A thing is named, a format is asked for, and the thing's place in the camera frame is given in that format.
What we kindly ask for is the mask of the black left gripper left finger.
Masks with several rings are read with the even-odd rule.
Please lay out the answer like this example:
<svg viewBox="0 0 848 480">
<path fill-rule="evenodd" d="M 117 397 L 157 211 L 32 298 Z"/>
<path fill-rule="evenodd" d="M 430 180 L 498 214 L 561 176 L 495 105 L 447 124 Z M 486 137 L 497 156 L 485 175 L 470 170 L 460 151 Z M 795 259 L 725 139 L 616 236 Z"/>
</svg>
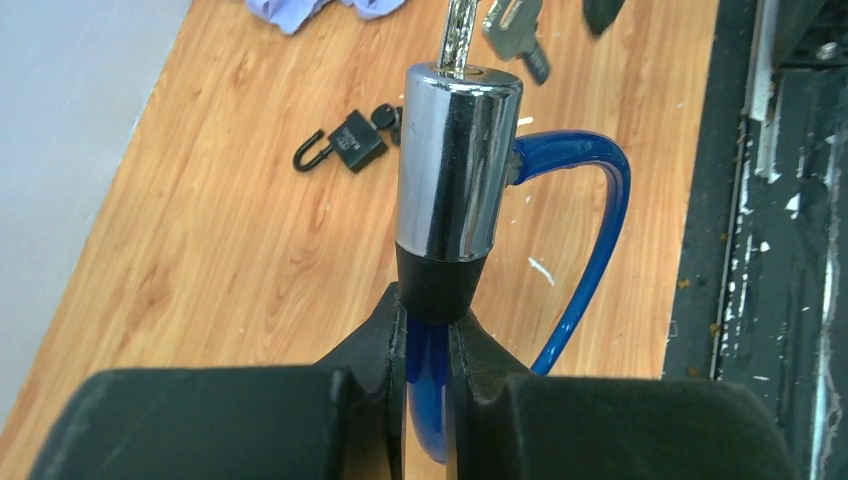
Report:
<svg viewBox="0 0 848 480">
<path fill-rule="evenodd" d="M 395 284 L 310 365 L 111 369 L 51 427 L 33 479 L 400 479 L 406 315 Z"/>
</svg>

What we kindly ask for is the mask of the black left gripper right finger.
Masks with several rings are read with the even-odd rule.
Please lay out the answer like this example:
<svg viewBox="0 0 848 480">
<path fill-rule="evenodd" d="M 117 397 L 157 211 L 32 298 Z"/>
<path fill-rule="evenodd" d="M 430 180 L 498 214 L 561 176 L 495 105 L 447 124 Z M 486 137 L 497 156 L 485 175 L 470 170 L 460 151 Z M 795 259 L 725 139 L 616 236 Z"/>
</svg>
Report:
<svg viewBox="0 0 848 480">
<path fill-rule="evenodd" d="M 539 376 L 472 315 L 448 329 L 451 479 L 793 479 L 747 389 L 708 380 Z"/>
</svg>

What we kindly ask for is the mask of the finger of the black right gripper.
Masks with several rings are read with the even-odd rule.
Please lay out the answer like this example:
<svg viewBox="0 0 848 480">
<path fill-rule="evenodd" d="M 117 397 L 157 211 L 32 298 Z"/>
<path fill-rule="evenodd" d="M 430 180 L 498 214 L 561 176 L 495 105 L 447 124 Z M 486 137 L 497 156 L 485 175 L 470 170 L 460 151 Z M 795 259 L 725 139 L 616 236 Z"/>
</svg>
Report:
<svg viewBox="0 0 848 480">
<path fill-rule="evenodd" d="M 601 37 L 616 21 L 625 0 L 583 0 L 582 15 L 592 37 Z"/>
</svg>

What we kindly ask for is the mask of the key bunch with ring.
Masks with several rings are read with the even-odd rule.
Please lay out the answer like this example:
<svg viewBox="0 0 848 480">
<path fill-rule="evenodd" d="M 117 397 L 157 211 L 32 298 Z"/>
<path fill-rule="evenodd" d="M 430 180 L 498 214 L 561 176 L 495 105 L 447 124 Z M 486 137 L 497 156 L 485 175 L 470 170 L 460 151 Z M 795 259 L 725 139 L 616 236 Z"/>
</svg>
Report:
<svg viewBox="0 0 848 480">
<path fill-rule="evenodd" d="M 483 19 L 483 37 L 502 61 L 521 59 L 532 80 L 544 84 L 550 64 L 536 37 L 542 0 L 495 1 Z M 478 2 L 451 0 L 437 68 L 457 75 L 466 70 Z"/>
</svg>

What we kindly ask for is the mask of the blue cable lock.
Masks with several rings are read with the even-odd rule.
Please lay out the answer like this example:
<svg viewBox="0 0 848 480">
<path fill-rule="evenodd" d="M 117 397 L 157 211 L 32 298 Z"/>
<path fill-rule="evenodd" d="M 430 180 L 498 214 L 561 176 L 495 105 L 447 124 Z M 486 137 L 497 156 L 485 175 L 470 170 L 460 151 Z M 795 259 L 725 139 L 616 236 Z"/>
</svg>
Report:
<svg viewBox="0 0 848 480">
<path fill-rule="evenodd" d="M 622 232 L 631 169 L 611 139 L 587 131 L 516 133 L 522 82 L 470 67 L 457 75 L 434 63 L 406 75 L 395 232 L 398 291 L 408 316 L 407 382 L 417 440 L 448 458 L 445 383 L 448 327 L 471 308 L 494 245 L 504 190 L 560 169 L 592 165 L 606 176 L 599 233 L 582 277 L 532 364 L 550 372 L 583 318 Z"/>
</svg>

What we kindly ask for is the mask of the black-head padlock key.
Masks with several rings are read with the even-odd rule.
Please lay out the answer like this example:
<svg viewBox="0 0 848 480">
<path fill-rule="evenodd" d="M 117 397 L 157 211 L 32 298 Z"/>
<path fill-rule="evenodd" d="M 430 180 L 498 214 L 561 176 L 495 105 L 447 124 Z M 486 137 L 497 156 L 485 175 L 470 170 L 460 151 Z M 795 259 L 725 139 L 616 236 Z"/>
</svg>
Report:
<svg viewBox="0 0 848 480">
<path fill-rule="evenodd" d="M 377 130 L 389 132 L 391 142 L 400 146 L 402 142 L 403 107 L 384 103 L 377 106 L 370 115 L 370 120 Z"/>
</svg>

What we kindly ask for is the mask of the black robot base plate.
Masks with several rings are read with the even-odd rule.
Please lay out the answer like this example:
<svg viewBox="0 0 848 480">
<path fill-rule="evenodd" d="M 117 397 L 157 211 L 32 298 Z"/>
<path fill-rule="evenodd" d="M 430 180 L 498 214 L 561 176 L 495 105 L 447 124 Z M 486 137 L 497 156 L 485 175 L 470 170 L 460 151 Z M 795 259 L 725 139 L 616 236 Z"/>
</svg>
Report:
<svg viewBox="0 0 848 480">
<path fill-rule="evenodd" d="M 845 478 L 845 2 L 720 3 L 678 278 L 663 376 L 745 386 Z"/>
</svg>

